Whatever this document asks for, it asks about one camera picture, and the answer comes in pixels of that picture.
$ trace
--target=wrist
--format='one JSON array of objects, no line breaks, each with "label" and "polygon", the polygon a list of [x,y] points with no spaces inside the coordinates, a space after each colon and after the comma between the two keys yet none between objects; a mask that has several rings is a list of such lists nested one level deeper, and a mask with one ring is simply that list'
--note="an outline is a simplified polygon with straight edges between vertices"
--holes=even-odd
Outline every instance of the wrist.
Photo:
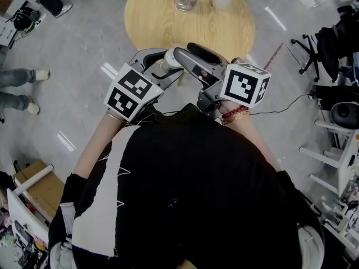
[{"label": "wrist", "polygon": [[245,116],[249,116],[249,108],[244,105],[238,105],[238,107],[230,112],[222,115],[222,125],[227,126],[230,123],[233,123],[239,119],[242,119]]},{"label": "wrist", "polygon": [[119,114],[117,114],[114,110],[112,109],[108,109],[106,111],[106,115],[112,117],[113,119],[115,120],[118,120],[119,122],[123,122],[123,123],[127,123],[127,121],[122,117],[120,116]]},{"label": "wrist", "polygon": [[219,112],[221,114],[228,114],[229,112],[238,109],[241,105],[234,101],[223,101],[220,104]]}]

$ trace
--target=white graphic on shirt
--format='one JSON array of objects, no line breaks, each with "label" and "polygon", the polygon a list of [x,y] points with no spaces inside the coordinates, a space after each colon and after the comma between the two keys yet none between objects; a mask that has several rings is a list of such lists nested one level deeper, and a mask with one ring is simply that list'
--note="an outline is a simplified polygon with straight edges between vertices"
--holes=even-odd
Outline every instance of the white graphic on shirt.
[{"label": "white graphic on shirt", "polygon": [[114,257],[117,208],[124,205],[123,202],[117,201],[117,176],[127,143],[139,128],[139,126],[126,127],[113,139],[106,170],[96,189],[94,201],[73,222],[72,244],[74,246],[92,253]]},{"label": "white graphic on shirt", "polygon": [[109,155],[105,156],[103,159],[99,159],[97,162],[102,161],[102,160],[105,160],[105,159],[108,159],[108,156],[109,156]]},{"label": "white graphic on shirt", "polygon": [[119,177],[122,174],[130,174],[130,172],[127,169],[124,169],[122,167],[119,167],[119,171],[120,172],[117,176]]}]

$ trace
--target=office chair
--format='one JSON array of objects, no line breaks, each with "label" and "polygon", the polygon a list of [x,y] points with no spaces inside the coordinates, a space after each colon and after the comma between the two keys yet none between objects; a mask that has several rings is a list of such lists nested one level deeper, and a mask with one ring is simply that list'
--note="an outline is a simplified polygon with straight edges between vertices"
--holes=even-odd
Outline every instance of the office chair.
[{"label": "office chair", "polygon": [[311,37],[308,35],[303,35],[303,38],[308,40],[309,48],[296,39],[291,40],[292,44],[299,44],[309,54],[309,61],[304,69],[299,70],[299,74],[304,74],[313,63],[316,72],[315,82],[320,79],[318,62],[322,63],[332,81],[335,82],[339,72],[346,73],[348,71],[347,68],[339,66],[339,59],[349,57],[359,51],[357,42],[359,13],[351,7],[338,9],[338,11],[345,11],[340,21],[332,28],[324,27],[315,34],[317,53],[314,50]]}]

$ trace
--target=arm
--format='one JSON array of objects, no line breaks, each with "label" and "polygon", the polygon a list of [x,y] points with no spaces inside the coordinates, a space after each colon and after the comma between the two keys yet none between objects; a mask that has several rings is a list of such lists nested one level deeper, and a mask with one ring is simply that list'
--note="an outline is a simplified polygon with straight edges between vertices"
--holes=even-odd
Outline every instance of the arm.
[{"label": "arm", "polygon": [[85,147],[75,170],[74,174],[79,175],[82,178],[88,178],[94,165],[96,164],[100,154],[105,149],[106,145],[113,139],[113,137],[119,132],[119,130],[125,126],[126,121],[118,116],[113,111],[109,110],[109,113],[116,117],[111,117],[108,113],[102,118],[101,122],[97,126],[95,133],[90,139],[88,145]]},{"label": "arm", "polygon": [[[239,107],[237,103],[232,101],[224,101],[222,102],[219,111],[222,114],[228,113],[232,110],[235,110]],[[276,170],[281,171],[279,163],[277,159],[274,157],[273,153],[269,149],[268,145],[262,138],[262,135],[254,125],[251,117],[249,115],[245,115],[244,117],[234,120],[227,125],[227,127],[231,128],[232,130],[240,133],[250,142],[252,142],[263,154],[264,158],[267,162]]]}]

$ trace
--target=black cable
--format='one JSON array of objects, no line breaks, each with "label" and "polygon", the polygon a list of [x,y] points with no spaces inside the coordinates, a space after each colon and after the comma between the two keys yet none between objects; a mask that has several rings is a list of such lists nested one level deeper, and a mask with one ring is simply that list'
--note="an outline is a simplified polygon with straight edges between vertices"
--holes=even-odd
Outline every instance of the black cable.
[{"label": "black cable", "polygon": [[291,55],[293,56],[293,58],[297,61],[298,65],[302,68],[302,65],[300,64],[300,62],[298,61],[298,59],[296,58],[296,56],[294,56],[293,52],[289,49],[289,47],[286,45],[288,51],[291,53]]},{"label": "black cable", "polygon": [[280,110],[280,111],[273,111],[273,112],[261,112],[261,113],[255,113],[255,114],[250,114],[250,115],[257,115],[257,114],[271,114],[271,113],[282,113],[285,112],[287,109],[289,109],[291,107],[292,104],[294,104],[297,100],[299,100],[299,98],[303,97],[303,96],[309,96],[309,94],[304,94],[301,95],[299,97],[297,97],[294,101],[291,102],[291,104],[284,110]]}]

